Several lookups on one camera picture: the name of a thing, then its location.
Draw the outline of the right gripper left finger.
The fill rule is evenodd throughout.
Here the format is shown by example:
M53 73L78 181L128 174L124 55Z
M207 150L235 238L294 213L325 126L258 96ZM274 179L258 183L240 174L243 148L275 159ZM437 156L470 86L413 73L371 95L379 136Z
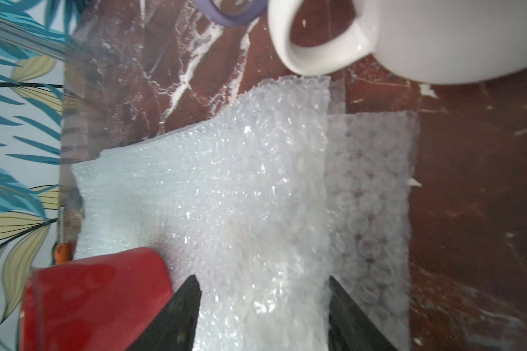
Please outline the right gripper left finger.
M190 275L127 351L192 351L202 292Z

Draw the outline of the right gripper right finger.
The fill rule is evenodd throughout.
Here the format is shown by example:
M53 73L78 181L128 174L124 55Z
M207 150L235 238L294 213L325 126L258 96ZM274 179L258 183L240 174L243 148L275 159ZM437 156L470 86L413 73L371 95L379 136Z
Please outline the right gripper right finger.
M329 287L329 351L397 351L333 276Z

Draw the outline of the clear bubble wrap sheet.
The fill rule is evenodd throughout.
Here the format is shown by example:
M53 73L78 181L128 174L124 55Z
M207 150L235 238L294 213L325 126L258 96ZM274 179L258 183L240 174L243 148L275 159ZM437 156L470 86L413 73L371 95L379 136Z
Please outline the clear bubble wrap sheet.
M202 291L195 350L335 342L336 279L409 350L408 196L419 118L349 114L329 78L266 80L207 121L73 165L76 257L157 250Z

